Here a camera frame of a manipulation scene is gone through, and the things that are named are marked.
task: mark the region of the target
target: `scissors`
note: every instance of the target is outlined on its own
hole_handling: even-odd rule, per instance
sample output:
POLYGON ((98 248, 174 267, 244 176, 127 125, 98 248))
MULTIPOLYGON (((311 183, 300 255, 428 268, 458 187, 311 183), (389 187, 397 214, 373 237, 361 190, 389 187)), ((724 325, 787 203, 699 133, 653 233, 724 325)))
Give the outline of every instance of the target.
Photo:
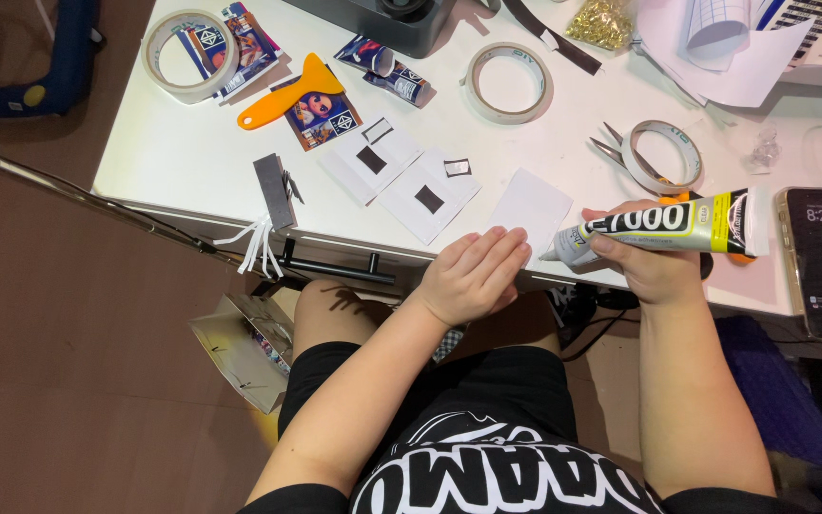
MULTIPOLYGON (((614 140, 617 141, 617 145, 623 147, 624 136, 620 135, 620 133, 618 131, 614 130, 614 127, 612 127, 611 125, 609 125, 607 123, 605 123, 605 127, 607 128, 607 131, 610 132, 612 136, 614 136, 614 140)), ((601 152, 603 154, 605 154, 606 156, 611 158, 611 160, 613 160, 614 162, 621 165, 624 169, 627 169, 626 168, 626 163, 624 162, 624 155, 621 154, 619 150, 615 150, 614 148, 611 148, 610 146, 605 145, 604 143, 598 141, 598 139, 596 139, 594 137, 589 137, 589 139, 596 146, 596 148, 601 150, 601 152)), ((672 185, 672 186, 675 185, 673 182, 671 182, 670 180, 663 177, 658 171, 655 171, 655 168, 653 168, 652 165, 648 163, 646 158, 641 156, 639 154, 639 152, 636 153, 636 161, 639 162, 640 166, 647 169, 648 172, 657 181, 663 182, 665 184, 669 184, 669 185, 672 185)), ((661 196, 661 198, 659 198, 658 201, 661 202, 661 203, 664 203, 664 204, 673 204, 673 203, 680 203, 680 202, 688 201, 688 200, 691 200, 691 199, 697 199, 697 198, 702 198, 702 197, 700 195, 697 195, 693 191, 691 191, 689 193, 680 193, 679 195, 676 195, 676 196, 669 196, 669 195, 661 196)))

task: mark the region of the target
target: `white desk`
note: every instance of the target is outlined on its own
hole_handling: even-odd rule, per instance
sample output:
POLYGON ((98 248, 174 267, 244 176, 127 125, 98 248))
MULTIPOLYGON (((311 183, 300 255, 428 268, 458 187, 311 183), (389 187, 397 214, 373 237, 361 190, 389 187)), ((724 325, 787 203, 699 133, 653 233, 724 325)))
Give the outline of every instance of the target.
MULTIPOLYGON (((216 13, 228 3, 199 0, 186 6, 216 13)), ((505 8, 494 18, 481 19, 475 13, 489 16, 486 9, 479 9, 470 0, 459 0, 435 52, 421 60, 397 56, 437 90, 428 105, 418 110, 365 83, 359 70, 331 57, 351 38, 348 31, 278 0, 245 0, 244 4, 292 59, 290 71, 272 70, 271 79, 260 80, 240 93, 234 105, 219 107, 211 100, 183 105, 152 83, 136 62, 94 181, 97 193, 159 215, 172 215, 174 222, 194 227, 204 236, 226 236, 263 214, 265 205, 252 162, 277 153, 306 200, 306 205, 294 202, 297 226, 280 235, 386 251, 384 263, 390 258, 417 259, 423 266, 451 241, 486 228, 519 167, 575 199, 561 228, 580 222, 583 207, 612 208, 628 199, 648 198, 624 170, 589 144, 589 136, 608 140, 602 121, 620 131, 647 119, 684 128, 703 153, 705 177, 697 190, 704 196, 755 184, 770 185, 773 191, 785 186, 822 187, 822 99, 775 95, 778 101, 768 99, 758 110, 725 111, 712 105, 703 110, 681 99, 673 83, 642 56, 627 52, 615 57, 612 52, 581 45, 603 63, 592 77, 559 54, 548 52, 505 8), (488 33, 483 36, 461 18, 475 20, 482 24, 481 31, 488 33), (459 87, 474 53, 496 41, 513 41, 541 52, 551 69, 554 102, 531 123, 490 123, 473 111, 459 87), (251 132, 236 125, 236 116, 267 91, 257 85, 300 72, 309 52, 329 63, 364 122, 375 121, 377 112, 386 113, 421 146, 440 146, 455 158, 470 158, 483 189, 429 246, 376 200, 369 207, 354 203, 320 167, 319 158, 339 144, 337 139, 304 153, 284 119, 251 132), (769 175, 750 176, 744 155, 751 152, 756 134, 769 123, 778 129, 782 157, 769 175)), ((562 32, 579 2, 531 0, 526 4, 545 24, 562 32)), ((152 23, 181 7, 171 0, 157 0, 152 23)), ((780 89, 792 94, 813 90, 822 94, 822 89, 802 86, 783 85, 780 89)), ((715 255, 715 270, 706 282, 711 302, 791 314, 774 224, 771 219, 769 222, 771 256, 741 268, 724 255, 715 255)), ((614 270, 576 274, 563 263, 539 263, 523 271, 522 277, 550 281, 532 287, 577 280, 626 286, 623 276, 614 270)))

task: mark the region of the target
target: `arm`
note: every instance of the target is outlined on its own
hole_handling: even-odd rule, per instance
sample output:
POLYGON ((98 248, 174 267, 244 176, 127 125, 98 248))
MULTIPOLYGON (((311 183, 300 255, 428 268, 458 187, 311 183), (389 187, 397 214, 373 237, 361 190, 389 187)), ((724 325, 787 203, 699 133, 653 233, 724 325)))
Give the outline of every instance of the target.
POLYGON ((286 485, 330 485, 345 496, 443 335, 512 303, 531 253, 521 228, 451 244, 417 290, 294 416, 248 501, 286 485))
MULTIPOLYGON (((612 213, 656 205, 628 202, 612 213)), ((599 237, 592 250, 623 267, 641 303, 640 446, 648 484, 663 498, 697 487, 775 496, 763 441, 703 296, 699 254, 643 251, 599 237)))

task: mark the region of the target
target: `gray machine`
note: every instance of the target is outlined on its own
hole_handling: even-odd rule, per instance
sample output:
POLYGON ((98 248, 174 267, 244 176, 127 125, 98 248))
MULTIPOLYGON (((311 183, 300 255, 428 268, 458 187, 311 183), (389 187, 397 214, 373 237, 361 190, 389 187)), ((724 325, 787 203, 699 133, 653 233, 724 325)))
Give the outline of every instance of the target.
POLYGON ((415 59, 425 57, 433 48, 456 5, 456 0, 427 0, 413 12, 396 16, 387 13, 383 3, 404 6, 415 4, 415 0, 284 1, 415 59))

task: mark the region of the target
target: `black t-shirt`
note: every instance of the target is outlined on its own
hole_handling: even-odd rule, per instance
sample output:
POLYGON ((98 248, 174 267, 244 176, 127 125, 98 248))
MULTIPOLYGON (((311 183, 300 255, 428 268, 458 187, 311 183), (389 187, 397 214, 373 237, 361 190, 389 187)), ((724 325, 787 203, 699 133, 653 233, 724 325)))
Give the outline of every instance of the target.
POLYGON ((428 413, 354 487, 282 487, 239 514, 803 513, 772 497, 724 488, 684 491, 657 505, 606 457, 527 426, 497 405, 428 413))

